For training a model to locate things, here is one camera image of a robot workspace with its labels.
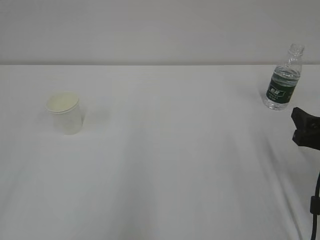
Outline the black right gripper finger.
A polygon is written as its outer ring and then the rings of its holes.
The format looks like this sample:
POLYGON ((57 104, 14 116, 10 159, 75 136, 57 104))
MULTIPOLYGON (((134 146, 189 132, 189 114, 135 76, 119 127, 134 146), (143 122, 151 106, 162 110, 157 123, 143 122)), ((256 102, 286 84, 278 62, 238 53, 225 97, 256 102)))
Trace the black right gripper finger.
POLYGON ((320 117, 311 115, 299 107, 293 108, 291 118, 297 130, 303 132, 320 130, 320 117))

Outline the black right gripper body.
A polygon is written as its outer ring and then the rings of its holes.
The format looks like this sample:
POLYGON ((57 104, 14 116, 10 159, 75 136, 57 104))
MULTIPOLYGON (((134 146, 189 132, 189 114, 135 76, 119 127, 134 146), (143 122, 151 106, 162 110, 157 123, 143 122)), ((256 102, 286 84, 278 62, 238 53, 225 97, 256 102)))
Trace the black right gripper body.
POLYGON ((295 130, 292 140, 300 147, 320 150, 320 130, 295 130))

